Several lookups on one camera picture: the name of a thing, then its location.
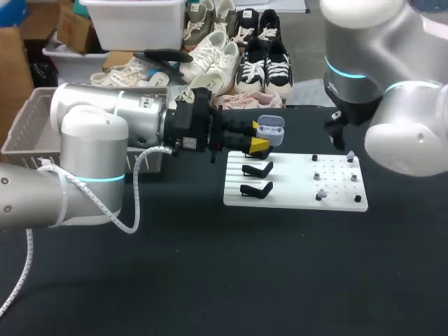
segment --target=black table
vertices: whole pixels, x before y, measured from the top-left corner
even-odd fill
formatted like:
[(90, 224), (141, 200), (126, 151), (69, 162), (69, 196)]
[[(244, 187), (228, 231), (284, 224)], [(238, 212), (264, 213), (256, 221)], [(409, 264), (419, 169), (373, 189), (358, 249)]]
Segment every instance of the black table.
[[(281, 151), (338, 154), (322, 128), (332, 111), (285, 111)], [(366, 213), (226, 207), (226, 155), (213, 166), (182, 153), (143, 178), (136, 234), (35, 230), (0, 335), (446, 335), (448, 175), (381, 168), (365, 130), (348, 127), (346, 142), (362, 160)], [(125, 223), (133, 206), (128, 184)], [(0, 234), (1, 302), (25, 252), (25, 231)]]

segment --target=gray basket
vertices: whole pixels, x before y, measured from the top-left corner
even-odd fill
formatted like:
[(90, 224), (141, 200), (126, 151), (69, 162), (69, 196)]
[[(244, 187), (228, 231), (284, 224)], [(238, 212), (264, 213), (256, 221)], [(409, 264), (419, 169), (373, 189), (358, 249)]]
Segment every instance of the gray basket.
[[(165, 87), (122, 87), (123, 91), (155, 95), (167, 98)], [(61, 136), (53, 131), (50, 125), (50, 103), (56, 87), (41, 87), (35, 89), (30, 98), (15, 117), (8, 133), (8, 138), (1, 149), (1, 154), (13, 165), (37, 169), (41, 166), (39, 158), (60, 163)], [(127, 149), (126, 172), (134, 169), (137, 157), (143, 150), (129, 147)], [(160, 171), (162, 154), (154, 153), (141, 163), (141, 173), (156, 173)]]

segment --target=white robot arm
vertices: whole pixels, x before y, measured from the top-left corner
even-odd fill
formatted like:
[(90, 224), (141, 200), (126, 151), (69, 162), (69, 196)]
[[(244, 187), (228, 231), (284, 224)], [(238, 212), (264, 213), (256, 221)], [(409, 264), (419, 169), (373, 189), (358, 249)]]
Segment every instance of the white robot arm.
[[(210, 108), (210, 101), (210, 91), (197, 89), (192, 104), (179, 102), (171, 110), (160, 97), (89, 85), (59, 87), (52, 98), (50, 121), (61, 134), (60, 167), (47, 161), (43, 168), (58, 174), (0, 164), (0, 230), (112, 221), (133, 233), (139, 222), (139, 166), (146, 155), (209, 149), (214, 162), (223, 148), (248, 154), (269, 150), (268, 139), (256, 138), (256, 127), (226, 120), (221, 109)], [(134, 168), (133, 227), (116, 218), (128, 146), (145, 149)]]
[(448, 171), (448, 27), (408, 0), (321, 0), (325, 90), (341, 113), (325, 127), (344, 148), (342, 128), (372, 119), (365, 149), (410, 176)]

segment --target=white plastic box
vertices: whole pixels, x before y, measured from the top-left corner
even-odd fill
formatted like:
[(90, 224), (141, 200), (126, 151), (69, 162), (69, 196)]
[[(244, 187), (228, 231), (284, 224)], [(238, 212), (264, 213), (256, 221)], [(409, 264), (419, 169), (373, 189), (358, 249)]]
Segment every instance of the white plastic box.
[(90, 84), (90, 76), (97, 72), (103, 72), (109, 52), (105, 54), (86, 54), (84, 56), (75, 52), (57, 52), (57, 44), (49, 43), (42, 53), (49, 56), (55, 64), (59, 77), (66, 83)]
[(250, 6), (268, 4), (270, 0), (234, 0), (237, 6)]
[(182, 46), (186, 0), (80, 0), (105, 50)]

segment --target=black and white sneaker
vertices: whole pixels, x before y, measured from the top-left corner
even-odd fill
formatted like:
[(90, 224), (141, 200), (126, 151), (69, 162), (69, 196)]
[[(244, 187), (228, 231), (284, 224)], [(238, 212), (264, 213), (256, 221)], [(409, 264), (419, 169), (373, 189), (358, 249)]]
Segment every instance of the black and white sneaker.
[(246, 46), (235, 78), (237, 93), (263, 92), (265, 84), (265, 49), (258, 38), (252, 38)]
[(260, 14), (256, 10), (247, 8), (237, 13), (237, 28), (235, 37), (232, 41), (236, 42), (241, 53), (247, 46), (247, 43), (258, 36), (258, 18)]
[(266, 43), (281, 39), (280, 17), (275, 13), (275, 10), (267, 9), (261, 15), (260, 35), (258, 35), (258, 38)]
[(288, 51), (280, 40), (274, 40), (266, 56), (266, 88), (269, 95), (278, 93), (282, 99), (293, 91), (293, 70)]

